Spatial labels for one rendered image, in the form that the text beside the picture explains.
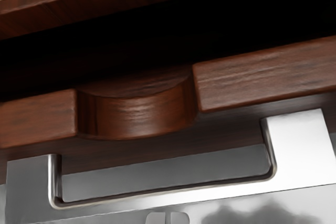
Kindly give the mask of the dark wooden cabinet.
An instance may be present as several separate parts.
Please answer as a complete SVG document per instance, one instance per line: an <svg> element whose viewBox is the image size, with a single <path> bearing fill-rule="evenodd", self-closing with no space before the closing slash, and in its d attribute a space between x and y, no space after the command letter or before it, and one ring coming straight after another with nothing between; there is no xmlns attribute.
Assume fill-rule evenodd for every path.
<svg viewBox="0 0 336 224"><path fill-rule="evenodd" d="M336 0L0 0L0 103L336 35ZM262 142L64 174L8 161L0 224L336 224L321 108L260 119Z"/></svg>

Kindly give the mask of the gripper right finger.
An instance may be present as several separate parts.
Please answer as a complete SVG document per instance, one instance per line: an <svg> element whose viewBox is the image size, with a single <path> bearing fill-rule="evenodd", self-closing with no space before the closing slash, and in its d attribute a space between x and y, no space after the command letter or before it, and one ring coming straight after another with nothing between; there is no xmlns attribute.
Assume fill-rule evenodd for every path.
<svg viewBox="0 0 336 224"><path fill-rule="evenodd" d="M190 224L190 218L185 212L171 212L168 224Z"/></svg>

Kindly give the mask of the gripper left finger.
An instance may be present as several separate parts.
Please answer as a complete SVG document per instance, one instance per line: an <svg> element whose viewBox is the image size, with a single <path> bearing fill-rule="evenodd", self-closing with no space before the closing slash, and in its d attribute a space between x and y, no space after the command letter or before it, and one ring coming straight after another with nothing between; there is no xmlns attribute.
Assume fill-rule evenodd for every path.
<svg viewBox="0 0 336 224"><path fill-rule="evenodd" d="M166 224L165 212L151 212L147 215L145 224Z"/></svg>

